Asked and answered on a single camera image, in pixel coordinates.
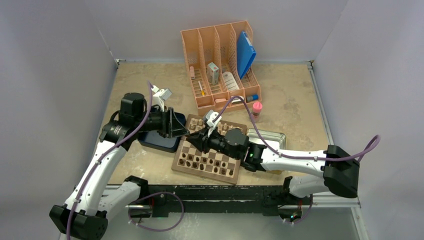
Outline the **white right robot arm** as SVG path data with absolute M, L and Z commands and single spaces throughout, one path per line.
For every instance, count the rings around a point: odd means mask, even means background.
M 291 171 L 303 173 L 302 178 L 288 177 L 280 196 L 288 204 L 308 195 L 331 192 L 343 198 L 358 196 L 360 163 L 337 145 L 326 150 L 297 151 L 278 149 L 273 151 L 266 144 L 257 144 L 239 129 L 231 129 L 225 135 L 207 128 L 186 137 L 197 150 L 208 153 L 215 150 L 240 161 L 248 171 Z

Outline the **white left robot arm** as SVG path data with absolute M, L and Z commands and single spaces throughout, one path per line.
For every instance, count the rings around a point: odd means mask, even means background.
M 126 205 L 152 204 L 155 194 L 148 181 L 127 177 L 122 185 L 104 196 L 108 182 L 121 159 L 140 133 L 157 132 L 164 138 L 175 138 L 189 132 L 165 101 L 169 89 L 153 90 L 148 99 L 140 93 L 126 93 L 120 109 L 102 128 L 93 158 L 72 194 L 62 205 L 54 205 L 49 217 L 68 240 L 99 240 L 109 222 Z

